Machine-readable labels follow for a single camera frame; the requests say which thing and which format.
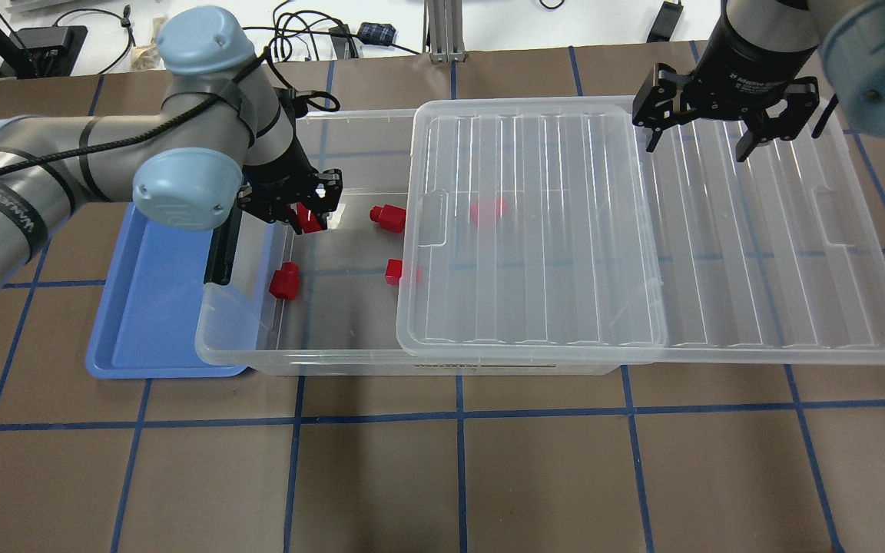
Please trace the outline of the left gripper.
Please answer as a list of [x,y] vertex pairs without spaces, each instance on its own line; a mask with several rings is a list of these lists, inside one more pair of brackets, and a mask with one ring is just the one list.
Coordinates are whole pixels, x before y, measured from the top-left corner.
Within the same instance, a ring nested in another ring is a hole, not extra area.
[[302,203],[317,214],[317,224],[327,230],[340,206],[342,171],[318,171],[302,147],[291,146],[272,161],[242,167],[244,184],[237,206],[264,223],[288,225],[297,235],[304,233],[295,206]]

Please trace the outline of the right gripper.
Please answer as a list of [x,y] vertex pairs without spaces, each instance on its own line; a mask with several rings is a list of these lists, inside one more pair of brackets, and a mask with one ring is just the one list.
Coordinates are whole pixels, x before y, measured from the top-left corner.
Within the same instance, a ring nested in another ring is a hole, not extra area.
[[650,131],[646,153],[656,150],[667,129],[698,119],[745,123],[747,132],[735,145],[737,162],[769,140],[793,140],[820,105],[817,78],[798,74],[812,52],[759,45],[720,15],[691,72],[657,63],[637,91],[632,123]]

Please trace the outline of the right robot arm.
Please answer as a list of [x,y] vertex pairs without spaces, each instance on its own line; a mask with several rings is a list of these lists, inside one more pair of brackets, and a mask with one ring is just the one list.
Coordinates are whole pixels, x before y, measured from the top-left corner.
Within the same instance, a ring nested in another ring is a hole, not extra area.
[[742,162],[796,139],[815,114],[821,136],[836,106],[854,129],[885,139],[885,1],[724,1],[694,69],[654,66],[631,122],[653,151],[675,126],[740,121]]

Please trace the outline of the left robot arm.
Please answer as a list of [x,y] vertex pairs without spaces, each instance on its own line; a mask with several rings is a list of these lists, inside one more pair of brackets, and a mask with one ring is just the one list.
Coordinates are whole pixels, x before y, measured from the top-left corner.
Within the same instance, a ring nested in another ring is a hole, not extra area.
[[0,120],[0,288],[92,202],[179,230],[242,210],[302,233],[298,207],[326,228],[342,172],[316,169],[297,136],[320,92],[275,88],[268,52],[218,6],[175,15],[157,51],[172,80],[155,115]]

